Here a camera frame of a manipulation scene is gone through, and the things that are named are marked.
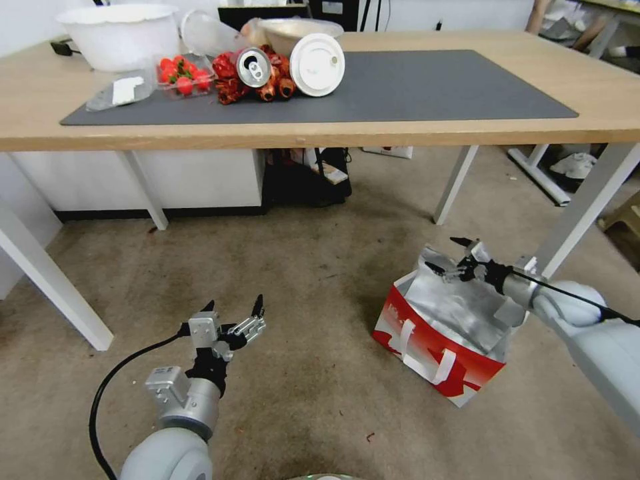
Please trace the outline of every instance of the plastic container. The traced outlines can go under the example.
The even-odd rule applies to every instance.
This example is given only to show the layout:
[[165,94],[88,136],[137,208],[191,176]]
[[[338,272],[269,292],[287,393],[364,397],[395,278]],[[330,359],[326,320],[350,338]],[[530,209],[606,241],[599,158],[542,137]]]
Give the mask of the plastic container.
[[[129,95],[123,99],[122,95],[117,95],[116,90],[118,90],[121,81],[127,79],[134,80],[135,86],[129,88]],[[135,103],[150,97],[156,86],[155,72],[151,69],[127,72],[120,75],[116,80],[108,84],[106,88],[90,98],[86,104],[86,109],[87,111],[101,111]]]
[[56,17],[96,70],[122,72],[148,67],[150,58],[180,51],[177,8],[129,4],[68,10]]
[[267,34],[273,50],[280,55],[290,57],[296,43],[312,33],[324,33],[338,38],[345,30],[337,23],[310,19],[272,19],[258,23]]
[[191,10],[180,23],[182,40],[190,52],[217,57],[226,51],[243,50],[249,41],[204,10]]
[[209,59],[204,55],[194,55],[192,53],[188,53],[184,55],[184,58],[189,62],[195,64],[198,70],[207,72],[207,76],[200,77],[198,80],[192,81],[191,83],[193,88],[191,89],[191,92],[188,95],[185,95],[184,92],[180,91],[180,88],[178,87],[177,82],[170,83],[170,82],[163,81],[161,76],[162,69],[160,68],[161,59],[158,58],[158,61],[156,62],[156,66],[155,66],[158,90],[164,91],[172,99],[198,97],[200,95],[208,95],[210,93],[215,92],[215,87],[213,85],[215,72],[211,67],[211,62],[209,61]]

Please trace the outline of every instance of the black bag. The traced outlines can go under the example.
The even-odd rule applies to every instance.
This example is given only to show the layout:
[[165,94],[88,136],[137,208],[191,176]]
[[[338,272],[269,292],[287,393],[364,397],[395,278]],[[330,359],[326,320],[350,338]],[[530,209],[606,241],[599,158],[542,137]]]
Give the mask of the black bag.
[[344,203],[351,194],[351,182],[346,179],[337,185],[325,176],[322,162],[343,171],[351,161],[349,149],[327,148],[320,153],[315,149],[320,174],[308,166],[290,160],[287,150],[272,150],[272,163],[265,168],[265,200],[268,203],[303,203],[314,207],[326,207]]

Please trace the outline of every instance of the wooden table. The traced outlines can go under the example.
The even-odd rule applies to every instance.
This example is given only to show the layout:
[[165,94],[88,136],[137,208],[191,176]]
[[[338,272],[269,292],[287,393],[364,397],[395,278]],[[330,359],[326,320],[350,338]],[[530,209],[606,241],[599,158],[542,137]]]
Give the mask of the wooden table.
[[[552,274],[640,158],[640,79],[611,65],[520,32],[346,33],[346,51],[472,49],[579,113],[571,119],[62,127],[60,119],[106,80],[79,57],[39,45],[0,61],[0,151],[115,150],[160,229],[162,209],[136,150],[466,145],[436,209],[444,221],[478,145],[610,143],[540,246]],[[0,203],[0,246],[97,349],[112,335],[33,236]]]

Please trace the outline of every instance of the white lid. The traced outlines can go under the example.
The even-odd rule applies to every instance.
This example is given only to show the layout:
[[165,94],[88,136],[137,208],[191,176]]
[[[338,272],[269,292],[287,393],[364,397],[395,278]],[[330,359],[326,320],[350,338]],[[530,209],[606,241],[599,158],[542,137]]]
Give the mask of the white lid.
[[290,62],[296,86],[312,97],[330,94],[345,74],[345,54],[340,44],[324,33],[303,37],[293,48]]

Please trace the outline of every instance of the gray desk mat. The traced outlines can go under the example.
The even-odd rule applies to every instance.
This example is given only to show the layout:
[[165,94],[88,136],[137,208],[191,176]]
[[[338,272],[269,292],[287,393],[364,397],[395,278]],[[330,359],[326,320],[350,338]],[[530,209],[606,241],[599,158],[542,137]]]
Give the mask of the gray desk mat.
[[162,91],[132,105],[89,112],[62,125],[202,125],[412,120],[571,118],[578,114],[473,50],[346,53],[330,95],[220,105],[214,95],[174,100]]

